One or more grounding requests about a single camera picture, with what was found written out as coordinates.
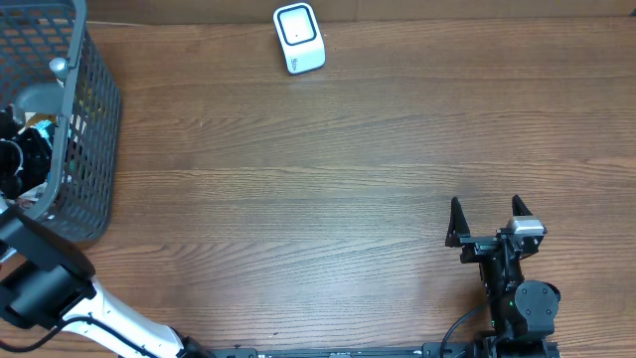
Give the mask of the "silver capped amber bottle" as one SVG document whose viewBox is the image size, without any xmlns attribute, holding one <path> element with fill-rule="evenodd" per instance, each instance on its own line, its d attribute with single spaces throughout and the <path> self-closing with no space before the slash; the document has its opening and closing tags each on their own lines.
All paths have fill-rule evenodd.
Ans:
<svg viewBox="0 0 636 358">
<path fill-rule="evenodd" d="M 64 58 L 53 58 L 49 62 L 49 68 L 61 82 L 66 80 L 71 70 L 68 61 Z"/>
</svg>

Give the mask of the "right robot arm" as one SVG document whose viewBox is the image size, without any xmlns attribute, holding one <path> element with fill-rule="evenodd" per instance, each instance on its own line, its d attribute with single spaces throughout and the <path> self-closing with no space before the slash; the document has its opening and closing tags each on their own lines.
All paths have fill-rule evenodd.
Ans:
<svg viewBox="0 0 636 358">
<path fill-rule="evenodd" d="M 460 261 L 477 264 L 487 300 L 471 309 L 451 325 L 439 344 L 438 355 L 445 357 L 452 333 L 483 309 L 491 315 L 492 329 L 478 332 L 471 342 L 452 353 L 454 357 L 558 357 L 555 343 L 548 337 L 555 332 L 555 318 L 561 299 L 551 283 L 525 279 L 521 262 L 539 251 L 547 227 L 515 195 L 512 217 L 493 236 L 471 234 L 459 199 L 450 204 L 445 245 L 461 250 Z"/>
</svg>

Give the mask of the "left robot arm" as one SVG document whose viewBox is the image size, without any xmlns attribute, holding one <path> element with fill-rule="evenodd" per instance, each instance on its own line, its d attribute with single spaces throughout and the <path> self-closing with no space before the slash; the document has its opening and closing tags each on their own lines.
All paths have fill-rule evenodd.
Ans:
<svg viewBox="0 0 636 358">
<path fill-rule="evenodd" d="M 211 357 L 188 336 L 140 315 L 95 278 L 88 258 L 72 242 L 15 207 L 1 214 L 1 243 L 25 261 L 1 279 L 1 317 L 30 329 L 49 330 L 21 353 L 35 350 L 61 331 L 89 338 L 121 357 Z"/>
</svg>

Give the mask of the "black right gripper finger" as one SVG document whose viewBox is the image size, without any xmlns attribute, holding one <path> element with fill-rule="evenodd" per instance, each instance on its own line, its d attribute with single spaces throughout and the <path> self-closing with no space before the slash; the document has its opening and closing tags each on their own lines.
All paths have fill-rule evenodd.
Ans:
<svg viewBox="0 0 636 358">
<path fill-rule="evenodd" d="M 523 200 L 519 195 L 514 195 L 512 197 L 512 211 L 514 216 L 532 216 L 533 213 L 530 209 L 525 205 Z"/>
<path fill-rule="evenodd" d="M 449 226 L 445 246 L 459 248 L 471 237 L 470 229 L 457 197 L 451 199 Z"/>
</svg>

